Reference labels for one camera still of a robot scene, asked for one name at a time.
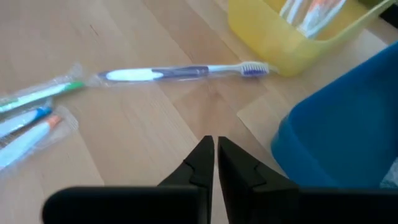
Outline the wrapped blue white toothbrush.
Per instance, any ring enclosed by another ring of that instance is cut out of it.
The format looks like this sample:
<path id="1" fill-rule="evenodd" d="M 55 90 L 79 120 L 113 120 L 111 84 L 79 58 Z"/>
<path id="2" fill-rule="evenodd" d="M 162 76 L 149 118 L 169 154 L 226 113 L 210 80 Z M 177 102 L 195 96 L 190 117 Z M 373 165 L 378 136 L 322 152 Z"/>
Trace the wrapped blue white toothbrush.
<path id="1" fill-rule="evenodd" d="M 52 107 L 42 106 L 0 122 L 0 139 L 34 123 L 52 112 Z"/>

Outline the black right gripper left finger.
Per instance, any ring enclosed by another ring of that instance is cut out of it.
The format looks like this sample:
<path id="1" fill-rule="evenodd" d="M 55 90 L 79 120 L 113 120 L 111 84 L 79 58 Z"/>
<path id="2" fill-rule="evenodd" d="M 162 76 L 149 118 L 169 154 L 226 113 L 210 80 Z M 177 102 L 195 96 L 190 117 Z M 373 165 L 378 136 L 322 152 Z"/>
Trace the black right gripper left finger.
<path id="1" fill-rule="evenodd" d="M 210 224 L 214 160 L 205 136 L 156 186 L 59 190 L 42 207 L 43 224 Z"/>

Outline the yellow plastic bin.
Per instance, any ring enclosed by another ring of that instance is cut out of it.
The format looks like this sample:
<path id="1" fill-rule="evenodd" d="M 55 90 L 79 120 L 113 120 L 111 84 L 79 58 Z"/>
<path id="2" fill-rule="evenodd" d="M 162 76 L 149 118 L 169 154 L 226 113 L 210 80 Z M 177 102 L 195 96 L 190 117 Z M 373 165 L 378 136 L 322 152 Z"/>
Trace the yellow plastic bin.
<path id="1" fill-rule="evenodd" d="M 346 0 L 336 17 L 308 39 L 280 17 L 286 0 L 229 0 L 231 30 L 285 77 L 295 76 L 361 32 L 396 0 Z"/>

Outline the wrapped green white toothbrush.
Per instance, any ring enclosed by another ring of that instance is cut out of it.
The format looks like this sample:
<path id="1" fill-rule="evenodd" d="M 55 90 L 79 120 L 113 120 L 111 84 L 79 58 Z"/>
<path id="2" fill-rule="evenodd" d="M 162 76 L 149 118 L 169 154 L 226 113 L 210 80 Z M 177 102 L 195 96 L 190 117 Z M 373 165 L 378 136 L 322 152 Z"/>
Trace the wrapped green white toothbrush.
<path id="1" fill-rule="evenodd" d="M 0 113 L 7 113 L 35 101 L 68 93 L 83 88 L 84 85 L 82 66 L 76 63 L 63 76 L 0 97 Z"/>

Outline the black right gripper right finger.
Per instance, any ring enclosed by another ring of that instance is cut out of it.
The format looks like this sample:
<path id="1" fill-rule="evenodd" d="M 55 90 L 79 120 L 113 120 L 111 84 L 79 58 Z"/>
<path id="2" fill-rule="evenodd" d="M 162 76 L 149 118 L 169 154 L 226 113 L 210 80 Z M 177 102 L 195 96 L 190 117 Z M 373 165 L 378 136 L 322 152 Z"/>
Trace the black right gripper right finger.
<path id="1" fill-rule="evenodd" d="M 229 224 L 398 224 L 398 190 L 301 187 L 226 137 L 218 171 Z"/>

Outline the teal blue plastic bin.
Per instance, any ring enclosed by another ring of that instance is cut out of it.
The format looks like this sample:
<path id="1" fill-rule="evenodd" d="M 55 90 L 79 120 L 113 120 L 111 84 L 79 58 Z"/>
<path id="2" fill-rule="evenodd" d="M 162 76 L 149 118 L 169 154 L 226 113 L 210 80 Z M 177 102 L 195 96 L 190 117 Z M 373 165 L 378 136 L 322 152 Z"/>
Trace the teal blue plastic bin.
<path id="1" fill-rule="evenodd" d="M 398 159 L 398 42 L 295 105 L 271 152 L 302 186 L 379 187 Z"/>

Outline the wrapped purple white toothbrush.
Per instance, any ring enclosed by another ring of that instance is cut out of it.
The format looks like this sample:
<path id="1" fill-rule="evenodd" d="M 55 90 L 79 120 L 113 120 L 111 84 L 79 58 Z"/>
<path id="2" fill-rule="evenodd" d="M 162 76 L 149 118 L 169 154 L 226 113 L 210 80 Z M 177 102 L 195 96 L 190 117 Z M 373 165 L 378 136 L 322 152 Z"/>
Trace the wrapped purple white toothbrush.
<path id="1" fill-rule="evenodd" d="M 272 72 L 279 73 L 279 69 L 269 63 L 257 61 L 245 61 L 233 65 L 124 68 L 96 73 L 88 83 L 91 85 L 114 85 L 118 83 L 180 81 L 223 77 L 229 74 L 237 74 L 245 78 L 258 78 Z"/>

